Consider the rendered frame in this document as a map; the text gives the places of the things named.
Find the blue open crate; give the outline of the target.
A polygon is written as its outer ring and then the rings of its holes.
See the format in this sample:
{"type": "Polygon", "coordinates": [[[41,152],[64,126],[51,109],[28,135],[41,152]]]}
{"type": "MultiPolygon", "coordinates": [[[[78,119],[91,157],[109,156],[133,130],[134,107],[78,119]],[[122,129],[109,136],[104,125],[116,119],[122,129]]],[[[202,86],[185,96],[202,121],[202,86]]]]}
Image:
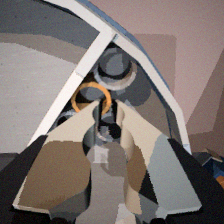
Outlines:
{"type": "Polygon", "coordinates": [[[195,159],[205,167],[215,179],[219,176],[224,177],[224,157],[219,156],[216,152],[205,148],[195,159]]]}

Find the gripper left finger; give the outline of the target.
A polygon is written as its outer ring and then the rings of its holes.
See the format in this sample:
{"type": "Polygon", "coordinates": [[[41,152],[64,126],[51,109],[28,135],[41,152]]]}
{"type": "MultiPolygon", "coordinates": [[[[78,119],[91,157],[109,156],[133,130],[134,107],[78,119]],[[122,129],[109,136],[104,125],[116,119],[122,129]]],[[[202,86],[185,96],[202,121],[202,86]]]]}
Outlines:
{"type": "Polygon", "coordinates": [[[49,224],[55,217],[76,223],[90,205],[86,156],[95,144],[102,107],[103,100],[96,99],[40,135],[0,171],[0,224],[49,224]]]}

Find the silver metal sleeve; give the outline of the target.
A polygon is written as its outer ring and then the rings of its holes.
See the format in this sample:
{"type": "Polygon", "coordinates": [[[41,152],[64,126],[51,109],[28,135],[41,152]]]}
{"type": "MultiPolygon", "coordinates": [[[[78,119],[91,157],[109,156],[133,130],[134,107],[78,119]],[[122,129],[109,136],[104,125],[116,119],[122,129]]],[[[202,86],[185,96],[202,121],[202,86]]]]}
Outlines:
{"type": "Polygon", "coordinates": [[[125,50],[119,47],[114,42],[107,45],[106,49],[101,53],[93,66],[94,77],[97,82],[106,89],[121,90],[129,86],[135,79],[137,73],[137,63],[135,59],[128,54],[125,50]],[[121,53],[129,58],[129,64],[127,69],[119,75],[109,75],[105,73],[100,67],[100,60],[109,53],[121,53]],[[98,66],[99,64],[99,66],[98,66]]]}
{"type": "Polygon", "coordinates": [[[59,126],[60,124],[62,124],[67,120],[65,115],[75,115],[76,113],[77,112],[73,108],[70,98],[66,103],[66,105],[64,106],[64,108],[59,113],[59,115],[57,116],[57,118],[55,119],[55,121],[53,122],[53,128],[55,129],[57,126],[59,126]]]}

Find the silver metal ring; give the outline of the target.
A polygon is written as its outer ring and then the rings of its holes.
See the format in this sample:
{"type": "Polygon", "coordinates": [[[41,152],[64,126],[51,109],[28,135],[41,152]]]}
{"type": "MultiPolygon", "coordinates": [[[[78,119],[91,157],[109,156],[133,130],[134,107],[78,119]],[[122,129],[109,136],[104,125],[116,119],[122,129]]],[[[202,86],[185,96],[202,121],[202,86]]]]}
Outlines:
{"type": "Polygon", "coordinates": [[[95,134],[102,140],[108,142],[120,141],[121,128],[116,123],[106,123],[102,119],[108,116],[113,116],[112,102],[116,99],[111,99],[110,109],[101,117],[101,122],[95,126],[95,134]]]}

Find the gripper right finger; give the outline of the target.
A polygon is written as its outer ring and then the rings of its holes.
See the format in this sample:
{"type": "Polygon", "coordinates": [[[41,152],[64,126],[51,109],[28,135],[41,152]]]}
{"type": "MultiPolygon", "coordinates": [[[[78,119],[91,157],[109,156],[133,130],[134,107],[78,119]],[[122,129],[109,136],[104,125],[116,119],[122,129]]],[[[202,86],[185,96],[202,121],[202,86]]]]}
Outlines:
{"type": "Polygon", "coordinates": [[[186,149],[118,99],[113,115],[127,153],[124,202],[136,224],[224,224],[224,188],[186,149]]]}

